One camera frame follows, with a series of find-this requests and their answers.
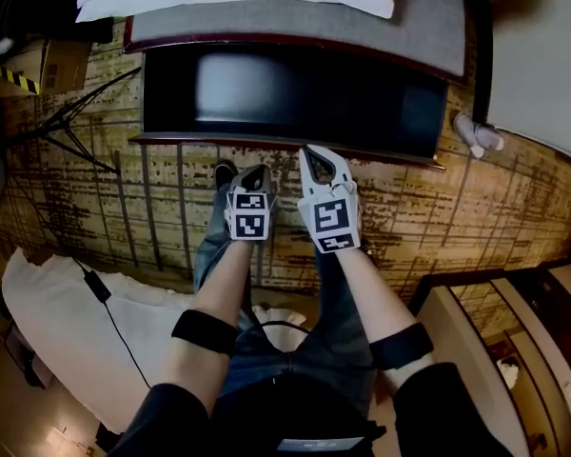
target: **black shirt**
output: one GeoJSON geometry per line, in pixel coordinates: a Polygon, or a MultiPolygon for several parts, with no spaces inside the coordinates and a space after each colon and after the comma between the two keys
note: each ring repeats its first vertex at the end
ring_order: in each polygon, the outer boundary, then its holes
{"type": "MultiPolygon", "coordinates": [[[[452,364],[414,374],[395,394],[394,407],[404,457],[510,455],[487,430],[452,364]]],[[[329,382],[290,374],[223,396],[211,420],[190,392],[155,386],[110,455],[286,455],[277,451],[284,439],[366,436],[350,450],[321,453],[370,457],[371,441],[379,434],[329,382]]]]}

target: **person's left arm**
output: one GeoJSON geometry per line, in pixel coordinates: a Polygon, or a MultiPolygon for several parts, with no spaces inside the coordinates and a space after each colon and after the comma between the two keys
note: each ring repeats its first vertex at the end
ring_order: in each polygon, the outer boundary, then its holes
{"type": "Polygon", "coordinates": [[[207,451],[209,417],[226,379],[254,246],[230,244],[182,314],[154,386],[111,456],[207,451]]]}

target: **cardboard box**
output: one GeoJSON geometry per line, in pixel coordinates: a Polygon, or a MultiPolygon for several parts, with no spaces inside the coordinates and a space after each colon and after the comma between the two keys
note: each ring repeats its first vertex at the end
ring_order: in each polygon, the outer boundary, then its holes
{"type": "MultiPolygon", "coordinates": [[[[40,83],[40,94],[82,89],[87,74],[90,42],[33,41],[1,63],[7,70],[40,83]]],[[[0,77],[0,97],[33,95],[0,77]]]]}

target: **black glossy surface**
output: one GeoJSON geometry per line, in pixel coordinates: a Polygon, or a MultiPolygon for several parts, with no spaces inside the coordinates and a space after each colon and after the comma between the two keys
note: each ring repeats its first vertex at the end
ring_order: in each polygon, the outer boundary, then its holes
{"type": "Polygon", "coordinates": [[[446,83],[382,60],[307,47],[151,50],[144,132],[319,142],[432,158],[446,83]]]}

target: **person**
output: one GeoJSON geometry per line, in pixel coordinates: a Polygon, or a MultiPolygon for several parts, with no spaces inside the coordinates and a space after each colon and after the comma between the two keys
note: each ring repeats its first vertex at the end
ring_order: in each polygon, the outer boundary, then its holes
{"type": "Polygon", "coordinates": [[[320,318],[293,352],[270,344],[251,310],[254,244],[232,241],[221,162],[196,296],[152,387],[110,453],[124,455],[372,455],[384,429],[367,421],[378,370],[392,391],[403,456],[510,455],[491,435],[457,368],[436,364],[421,324],[359,248],[321,254],[320,318]]]}

